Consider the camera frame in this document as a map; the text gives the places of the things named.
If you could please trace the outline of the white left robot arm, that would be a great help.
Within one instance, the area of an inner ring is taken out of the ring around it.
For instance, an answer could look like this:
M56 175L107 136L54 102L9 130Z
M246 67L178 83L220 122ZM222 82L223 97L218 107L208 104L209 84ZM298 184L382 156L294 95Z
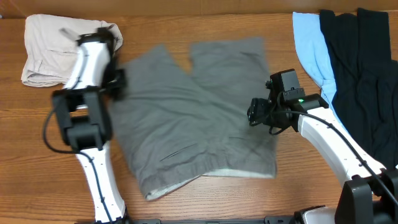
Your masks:
M111 165L113 136L105 96L116 96L126 84L117 68L116 38L108 27L78 35L60 29L76 42L78 59L72 75L61 90L52 93L53 108L62 140L76 155L86 176L95 210L95 223L130 223Z

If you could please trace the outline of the grey shorts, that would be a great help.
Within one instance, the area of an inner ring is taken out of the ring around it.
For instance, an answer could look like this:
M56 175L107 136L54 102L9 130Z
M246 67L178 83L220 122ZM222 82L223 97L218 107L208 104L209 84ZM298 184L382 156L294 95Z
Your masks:
M191 74L164 45L122 64L127 85L109 104L116 139L146 200L203 175L273 179L277 139L246 112L268 95L264 41L197 42Z

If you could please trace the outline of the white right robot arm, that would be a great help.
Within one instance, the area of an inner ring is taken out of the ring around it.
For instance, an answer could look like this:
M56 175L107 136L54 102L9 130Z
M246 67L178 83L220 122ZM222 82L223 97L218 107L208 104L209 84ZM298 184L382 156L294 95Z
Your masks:
M397 170L387 170L366 153L337 122L318 94L306 95L295 70L266 81L267 99L253 98L250 126L264 124L276 136L288 128L300 133L322 155L342 191L336 208L305 208L292 216L266 218L266 223L393 224L397 223Z

